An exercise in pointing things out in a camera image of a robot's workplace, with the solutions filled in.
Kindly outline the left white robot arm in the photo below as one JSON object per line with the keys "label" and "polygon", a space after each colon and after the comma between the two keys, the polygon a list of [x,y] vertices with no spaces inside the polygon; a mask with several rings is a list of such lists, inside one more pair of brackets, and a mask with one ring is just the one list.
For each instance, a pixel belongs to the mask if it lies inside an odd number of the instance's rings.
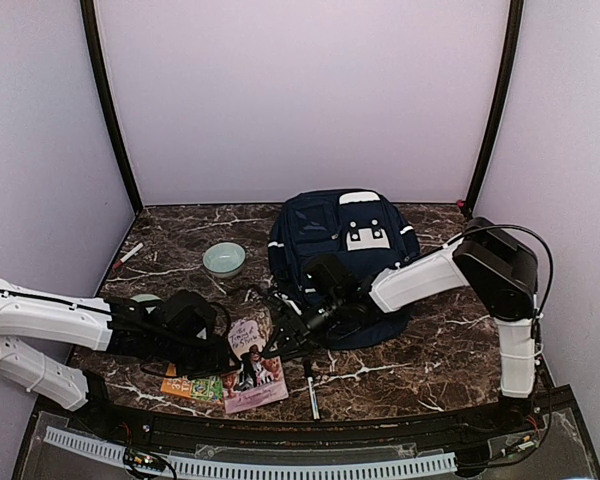
{"label": "left white robot arm", "polygon": [[220,376],[239,365],[227,333],[216,333],[220,306],[180,290],[162,300],[77,298],[23,288],[0,279],[0,375],[68,411],[100,436],[121,427],[108,403],[104,378],[61,364],[26,344],[40,339],[72,344],[148,364],[168,362],[179,377]]}

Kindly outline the pink Shrew paperback book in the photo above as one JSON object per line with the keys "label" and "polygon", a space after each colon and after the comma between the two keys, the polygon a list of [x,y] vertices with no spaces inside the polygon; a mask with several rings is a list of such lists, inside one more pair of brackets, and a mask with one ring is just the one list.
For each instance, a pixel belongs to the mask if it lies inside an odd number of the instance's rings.
{"label": "pink Shrew paperback book", "polygon": [[239,364],[236,370],[221,377],[227,414],[256,409],[289,397],[280,359],[262,355],[266,339],[255,320],[234,323],[228,341]]}

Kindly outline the navy blue student backpack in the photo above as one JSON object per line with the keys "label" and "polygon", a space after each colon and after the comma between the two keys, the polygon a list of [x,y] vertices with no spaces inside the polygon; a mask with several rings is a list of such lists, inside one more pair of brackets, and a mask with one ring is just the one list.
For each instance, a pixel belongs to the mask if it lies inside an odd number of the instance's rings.
{"label": "navy blue student backpack", "polygon": [[384,313],[367,296],[374,278],[416,259],[411,224],[386,197],[363,189],[301,193],[287,200],[267,244],[277,295],[298,313],[325,306],[330,321],[321,339],[330,350],[352,350],[398,337],[411,315]]}

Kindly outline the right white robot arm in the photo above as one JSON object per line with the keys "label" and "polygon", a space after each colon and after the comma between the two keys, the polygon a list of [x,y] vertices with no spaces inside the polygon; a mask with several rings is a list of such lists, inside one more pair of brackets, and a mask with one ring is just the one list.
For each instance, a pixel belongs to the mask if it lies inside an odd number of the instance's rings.
{"label": "right white robot arm", "polygon": [[389,316],[425,299],[467,289],[496,325],[499,389],[506,399],[491,410],[490,424],[510,434],[529,416],[525,399],[535,387],[540,322],[550,293],[539,286],[537,254],[517,233],[547,244],[529,228],[477,217],[432,251],[363,278],[335,254],[321,254],[304,270],[320,301],[301,312],[284,306],[262,354],[283,361],[299,358],[323,347],[327,330],[345,317]]}

